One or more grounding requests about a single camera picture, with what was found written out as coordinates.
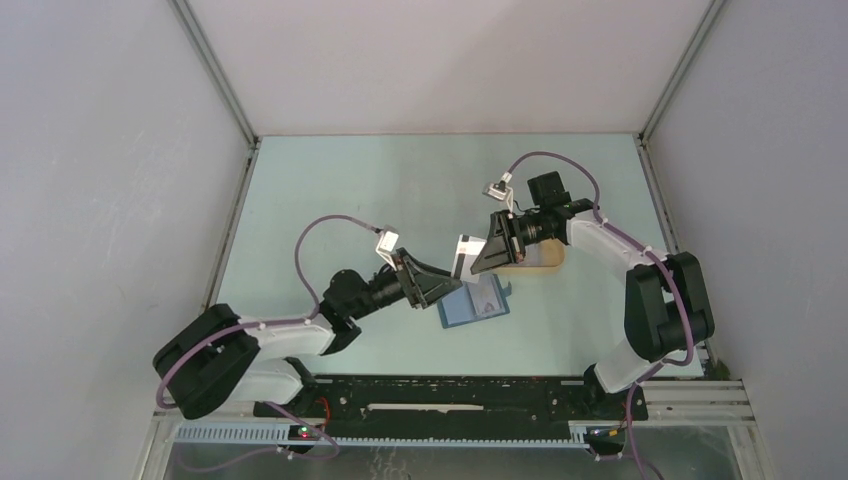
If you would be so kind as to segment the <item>beige oval tray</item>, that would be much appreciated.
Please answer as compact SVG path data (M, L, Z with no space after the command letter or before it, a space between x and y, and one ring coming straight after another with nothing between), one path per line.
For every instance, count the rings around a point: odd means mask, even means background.
M556 239L526 247L524 260L494 270L500 275L548 275L557 273L566 262L565 246Z

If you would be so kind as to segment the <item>blue card holder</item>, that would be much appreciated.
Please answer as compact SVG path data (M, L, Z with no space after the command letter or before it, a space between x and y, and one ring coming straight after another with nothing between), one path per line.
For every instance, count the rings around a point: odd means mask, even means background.
M503 284L496 274L482 274L476 283L465 282L438 302L441 325L449 329L508 315L512 293L510 282Z

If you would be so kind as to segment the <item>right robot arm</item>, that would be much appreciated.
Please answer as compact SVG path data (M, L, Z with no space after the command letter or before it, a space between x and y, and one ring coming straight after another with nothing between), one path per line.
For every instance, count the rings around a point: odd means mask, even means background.
M574 200L556 172L527 182L533 207L490 216L485 244L470 266L481 274L522 262L531 245L557 240L600 261L625 289L625 338L584 374L585 411L606 418L622 403L621 392L665 365L685 366L697 343L714 332L698 260L687 252L669 254L644 245L601 216L596 203Z

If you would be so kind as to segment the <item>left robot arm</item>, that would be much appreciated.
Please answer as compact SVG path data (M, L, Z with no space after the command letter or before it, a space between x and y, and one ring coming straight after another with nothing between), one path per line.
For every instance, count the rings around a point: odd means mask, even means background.
M292 416L308 414L316 390L301 357L338 353L361 335L362 318L399 301L426 309L463 285L405 249L392 259L371 279L350 269L335 273L316 312L305 318L259 319L225 303L209 307L154 355L158 406L189 420L229 401L271 402Z

